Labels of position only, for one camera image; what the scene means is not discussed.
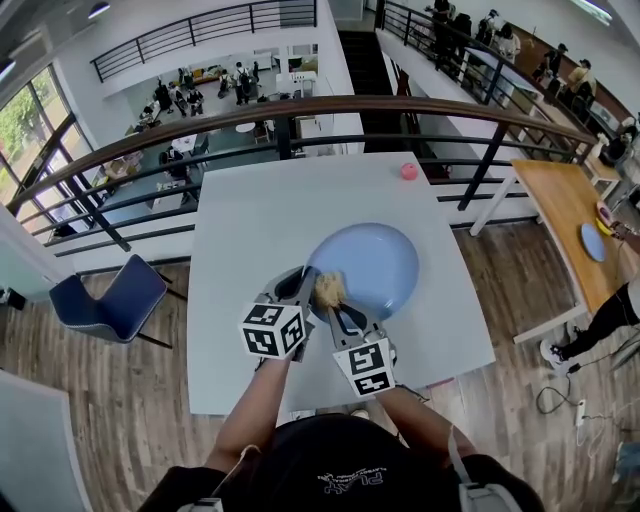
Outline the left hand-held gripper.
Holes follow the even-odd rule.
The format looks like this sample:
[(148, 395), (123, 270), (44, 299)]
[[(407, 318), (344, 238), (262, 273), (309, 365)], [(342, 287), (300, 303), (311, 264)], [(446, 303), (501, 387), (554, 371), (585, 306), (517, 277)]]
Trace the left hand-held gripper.
[(299, 360), (314, 329), (308, 320), (316, 269), (294, 267), (271, 279), (239, 321), (245, 351), (263, 359)]

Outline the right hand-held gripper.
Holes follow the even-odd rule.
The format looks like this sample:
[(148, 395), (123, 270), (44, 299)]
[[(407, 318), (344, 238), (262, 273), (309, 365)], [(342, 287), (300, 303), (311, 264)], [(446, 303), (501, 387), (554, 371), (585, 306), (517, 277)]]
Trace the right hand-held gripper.
[(362, 332), (349, 330), (338, 309), (329, 307), (329, 321), (335, 350), (333, 358), (351, 389), (359, 398), (393, 389), (395, 347), (382, 321), (366, 305), (344, 301), (340, 305), (351, 322)]

